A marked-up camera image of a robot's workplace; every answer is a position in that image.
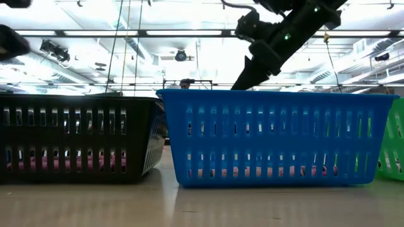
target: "ceiling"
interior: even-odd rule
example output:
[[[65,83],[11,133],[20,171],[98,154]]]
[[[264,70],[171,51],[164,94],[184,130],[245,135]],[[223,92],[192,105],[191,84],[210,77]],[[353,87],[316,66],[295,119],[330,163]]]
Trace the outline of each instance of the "ceiling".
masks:
[[[0,6],[0,23],[15,30],[202,30],[234,29],[237,20],[248,11],[232,9],[220,4],[219,0],[162,0],[122,1],[121,0],[33,0],[28,9],[9,9]],[[251,4],[253,1],[236,0],[232,3]],[[350,0],[342,7],[342,26],[338,30],[401,30],[404,28],[404,0]],[[261,20],[279,22],[277,16],[254,5]],[[17,57],[18,61],[0,65],[0,85],[2,90],[16,93],[48,93],[62,95],[82,95],[101,93],[104,86],[88,86],[85,83],[106,83],[108,74],[112,82],[109,91],[124,91],[125,95],[154,96],[154,90],[162,88],[163,79],[180,80],[184,78],[210,79],[214,83],[227,84],[215,89],[229,89],[244,68],[244,56],[250,56],[249,43],[236,38],[91,38],[80,37],[29,37],[32,53]],[[68,49],[71,60],[58,63],[55,58],[39,50],[43,40],[51,40]],[[383,49],[371,50],[375,46]],[[329,42],[330,56],[338,73],[339,83],[355,81],[357,76],[370,73],[366,80],[378,80],[400,74],[404,44],[401,39],[333,38]],[[178,49],[184,49],[191,61],[174,60]],[[376,62],[374,54],[389,52],[390,59]],[[104,71],[98,71],[96,62],[104,63]],[[299,84],[335,84],[336,77],[330,76],[330,57],[322,38],[310,39],[282,67],[282,73],[271,77],[268,83],[286,86],[261,86],[257,90],[282,91],[330,91],[327,86],[299,86]],[[41,84],[53,81],[60,85]]]

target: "plastic basket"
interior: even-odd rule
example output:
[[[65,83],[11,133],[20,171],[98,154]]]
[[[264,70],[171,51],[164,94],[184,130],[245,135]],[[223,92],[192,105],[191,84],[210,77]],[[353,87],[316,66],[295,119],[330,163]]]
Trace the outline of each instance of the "plastic basket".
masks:
[[[159,99],[0,95],[0,182],[135,182],[166,133]]]
[[[398,98],[199,90],[157,94],[165,105],[175,174],[185,187],[369,183],[388,111]]]
[[[404,99],[395,100],[388,115],[386,131],[379,157],[377,174],[380,177],[404,180],[401,161],[404,161]]]

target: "person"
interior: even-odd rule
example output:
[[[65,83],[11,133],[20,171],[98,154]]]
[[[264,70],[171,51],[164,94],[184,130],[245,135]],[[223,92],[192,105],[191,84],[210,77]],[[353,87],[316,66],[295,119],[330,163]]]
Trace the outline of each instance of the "person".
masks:
[[[179,86],[181,87],[181,89],[189,89],[191,83],[191,79],[182,79],[179,83]]]

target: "table surface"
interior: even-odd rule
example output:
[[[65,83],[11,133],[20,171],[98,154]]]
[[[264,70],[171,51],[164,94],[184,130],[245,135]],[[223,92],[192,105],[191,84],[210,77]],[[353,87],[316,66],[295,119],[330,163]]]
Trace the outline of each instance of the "table surface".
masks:
[[[0,226],[403,226],[404,182],[183,189],[172,155],[137,185],[2,185]]]

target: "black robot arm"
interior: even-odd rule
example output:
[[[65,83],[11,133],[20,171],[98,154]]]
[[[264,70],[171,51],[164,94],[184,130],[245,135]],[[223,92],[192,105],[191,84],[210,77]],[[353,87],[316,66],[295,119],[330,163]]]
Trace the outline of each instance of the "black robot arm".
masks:
[[[332,30],[341,25],[337,9],[347,0],[254,0],[267,10],[283,14],[291,12],[280,23],[259,20],[251,10],[238,20],[235,34],[251,42],[252,59],[245,56],[244,70],[232,90],[246,90],[278,75],[282,65],[299,50],[323,25]]]

